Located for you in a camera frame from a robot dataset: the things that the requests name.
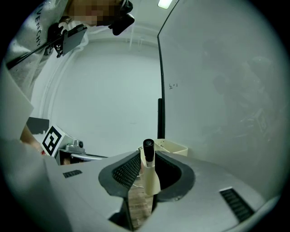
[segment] white wall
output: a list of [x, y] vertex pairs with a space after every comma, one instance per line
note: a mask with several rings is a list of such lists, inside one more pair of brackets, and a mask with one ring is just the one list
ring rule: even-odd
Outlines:
[[35, 81], [32, 97], [31, 97], [31, 104], [34, 107], [34, 110], [31, 113], [31, 117], [42, 118], [41, 114], [41, 100], [46, 91], [48, 83], [51, 81], [51, 77], [53, 74], [54, 69], [56, 68], [57, 64], [63, 58], [56, 58], [57, 53], [53, 51], [53, 54], [49, 57], [47, 63], [45, 64], [44, 68], [42, 69], [41, 73], [39, 74], [38, 78]]
[[51, 123], [83, 140], [86, 152], [114, 156], [157, 137], [158, 49], [89, 43], [62, 76]]

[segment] white box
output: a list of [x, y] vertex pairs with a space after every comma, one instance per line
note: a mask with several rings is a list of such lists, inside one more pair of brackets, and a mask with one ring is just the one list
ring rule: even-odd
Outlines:
[[180, 144], [174, 143], [169, 140], [164, 139], [157, 139], [154, 140], [154, 150], [160, 150], [160, 151], [167, 151], [174, 154], [184, 155], [187, 156], [188, 154], [188, 147], [182, 146]]
[[41, 147], [47, 155], [54, 157], [59, 148], [65, 149], [66, 145], [74, 144], [74, 141], [74, 138], [65, 133], [57, 125], [52, 125], [46, 132]]

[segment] white surface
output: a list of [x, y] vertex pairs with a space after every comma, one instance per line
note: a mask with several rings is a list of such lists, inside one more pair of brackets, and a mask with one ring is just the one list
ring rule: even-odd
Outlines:
[[[266, 199], [280, 192], [290, 164], [289, 64], [273, 33], [247, 2], [180, 0], [160, 34], [165, 138]], [[221, 94], [218, 76], [228, 84]]]
[[34, 106], [34, 109], [31, 113], [31, 117], [42, 118], [41, 114], [41, 99], [43, 97], [44, 92], [46, 91], [48, 83], [51, 81], [53, 73], [57, 68], [58, 64], [63, 60], [63, 57], [56, 58], [57, 52], [53, 51], [51, 56], [49, 57], [47, 63], [45, 64], [44, 68], [42, 69], [41, 73], [37, 77], [32, 97], [31, 97], [31, 104]]
[[33, 107], [3, 63], [0, 77], [0, 138], [19, 140]]
[[142, 186], [147, 195], [153, 196], [161, 191], [159, 177], [155, 171], [155, 155], [152, 162], [147, 162], [144, 155], [144, 149], [140, 149], [141, 169], [140, 178]]
[[157, 137], [161, 97], [158, 49], [90, 43], [58, 87], [55, 123], [84, 142], [87, 153], [114, 156]]
[[[59, 133], [59, 136], [60, 138], [58, 137], [58, 135], [56, 135], [54, 132], [51, 133], [51, 127], [54, 127], [55, 130]], [[57, 125], [52, 125], [50, 126], [50, 128], [48, 129], [48, 131], [46, 132], [44, 138], [47, 136], [48, 134], [48, 137], [46, 138], [46, 140], [43, 140], [44, 143], [46, 144], [46, 146], [48, 147], [48, 145], [50, 144], [51, 142], [51, 137], [53, 137], [53, 145], [54, 145], [54, 150], [52, 152], [52, 154], [49, 154], [49, 152], [47, 151], [47, 149], [44, 147], [43, 143], [41, 142], [41, 147], [42, 149], [44, 150], [44, 152], [47, 154], [47, 155], [51, 155], [52, 157], [55, 156], [55, 154], [58, 152], [58, 149], [61, 148], [61, 149], [65, 149], [66, 145], [67, 144], [74, 144], [74, 138], [72, 138], [71, 136], [69, 136], [65, 131], [63, 131], [61, 128], [59, 128]], [[53, 147], [50, 145], [49, 148], [48, 148], [50, 151], [53, 149]]]
[[184, 156], [188, 155], [189, 149], [180, 144], [174, 143], [169, 140], [164, 140], [164, 139], [157, 139], [157, 140], [154, 140], [154, 142], [155, 142], [155, 145], [154, 145], [155, 150], [166, 151], [166, 152], [170, 152], [170, 153], [174, 153], [178, 155], [184, 155]]

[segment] black mesh vent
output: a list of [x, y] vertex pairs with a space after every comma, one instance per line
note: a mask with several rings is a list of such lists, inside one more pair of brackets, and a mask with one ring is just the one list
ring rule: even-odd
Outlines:
[[81, 170], [74, 170], [74, 171], [70, 171], [70, 172], [65, 172], [65, 173], [63, 173], [63, 175], [64, 175], [65, 178], [68, 178], [68, 177], [72, 177], [72, 176], [75, 176], [75, 175], [79, 175], [81, 173], [82, 173]]
[[180, 168], [160, 155], [155, 155], [155, 171], [160, 180], [161, 190], [173, 185], [181, 177]]
[[135, 156], [125, 164], [113, 170], [113, 178], [130, 189], [140, 171], [140, 155]]
[[239, 196], [239, 194], [232, 188], [220, 191], [220, 194], [225, 199], [233, 213], [240, 222], [245, 221], [254, 211], [247, 205], [247, 203]]

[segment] gray panel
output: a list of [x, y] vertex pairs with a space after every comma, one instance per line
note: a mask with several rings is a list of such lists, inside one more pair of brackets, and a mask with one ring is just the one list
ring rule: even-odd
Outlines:
[[120, 197], [110, 196], [106, 190], [100, 185], [99, 173], [106, 166], [113, 164], [133, 152], [127, 152], [121, 155], [90, 161], [79, 164], [60, 166], [61, 172], [69, 172], [73, 170], [81, 170], [82, 174], [68, 178], [67, 181], [75, 189], [75, 191], [86, 201], [91, 207], [99, 210], [99, 213], [105, 218], [110, 218], [114, 213], [119, 212], [123, 199]]
[[176, 202], [158, 203], [141, 231], [221, 232], [238, 225], [238, 220], [219, 191], [233, 187], [257, 211], [265, 203], [262, 196], [225, 169], [208, 162], [162, 152], [192, 168], [193, 188]]
[[104, 200], [102, 208], [94, 208], [68, 182], [77, 176], [65, 179], [54, 158], [40, 156], [19, 141], [0, 140], [0, 147], [0, 167], [9, 189], [21, 206], [29, 208], [27, 213], [43, 230], [127, 231], [102, 216], [107, 205], [112, 209], [111, 198]]

